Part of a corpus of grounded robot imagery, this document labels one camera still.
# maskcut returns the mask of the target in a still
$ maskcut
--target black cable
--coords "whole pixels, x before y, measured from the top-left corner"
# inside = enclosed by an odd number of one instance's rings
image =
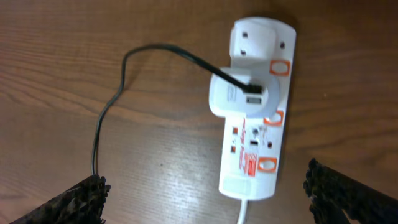
[[[98,143],[100,141],[100,131],[101,131],[101,125],[102,125],[102,120],[104,119],[104,116],[108,109],[112,106],[112,104],[119,98],[120,94],[123,92],[124,88],[124,77],[126,74],[126,62],[127,59],[138,52],[141,52],[143,50],[149,50],[149,49],[160,49],[160,50],[168,50],[173,53],[176,53],[177,55],[201,66],[202,68],[214,73],[215,75],[218,75],[219,77],[223,78],[227,82],[230,82],[231,84],[239,87],[242,89],[244,92],[247,93],[261,93],[262,92],[262,87],[258,85],[252,85],[252,84],[244,84],[232,76],[228,75],[227,73],[221,71],[220,69],[212,66],[208,62],[204,61],[203,59],[191,54],[190,52],[187,52],[186,50],[177,47],[176,45],[172,44],[150,44],[150,45],[145,45],[142,47],[138,47],[135,49],[130,50],[123,58],[122,61],[122,73],[121,73],[121,79],[120,79],[120,86],[119,90],[116,92],[116,94],[108,101],[108,103],[105,105],[104,109],[102,110],[101,114],[99,115],[99,119],[97,122],[97,127],[95,130],[95,136],[94,136],[94,143],[93,143],[93,152],[91,154],[91,174],[95,175],[98,173]]]

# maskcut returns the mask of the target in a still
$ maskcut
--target white cable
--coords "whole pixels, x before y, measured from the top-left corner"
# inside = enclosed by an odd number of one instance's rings
[[[246,219],[246,209],[248,208],[248,201],[242,199],[241,211],[239,212],[238,224],[244,224]]]

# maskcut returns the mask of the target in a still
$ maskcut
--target white power strip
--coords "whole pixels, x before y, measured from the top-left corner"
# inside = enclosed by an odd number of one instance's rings
[[[275,193],[295,40],[295,29],[281,21],[240,19],[231,33],[231,68],[223,71],[265,90],[249,95],[216,75],[211,79],[210,108],[225,117],[219,190],[242,200],[238,223],[248,200]]]

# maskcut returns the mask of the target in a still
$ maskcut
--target wooden surface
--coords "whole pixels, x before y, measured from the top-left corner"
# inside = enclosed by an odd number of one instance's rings
[[[0,1],[0,223],[90,175],[98,115],[133,47],[170,42],[229,64],[233,22],[258,12],[299,24],[277,190],[248,223],[313,223],[302,183],[320,162],[398,198],[398,10],[394,1]],[[223,119],[210,74],[165,52],[129,61],[103,123],[107,223],[235,223],[218,192]]]

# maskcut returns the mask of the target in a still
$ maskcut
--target black textured object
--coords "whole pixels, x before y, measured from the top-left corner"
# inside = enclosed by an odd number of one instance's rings
[[[398,201],[312,159],[304,182],[316,224],[398,223]]]
[[[105,182],[105,177],[89,176],[12,224],[104,224],[102,209],[111,189]]]

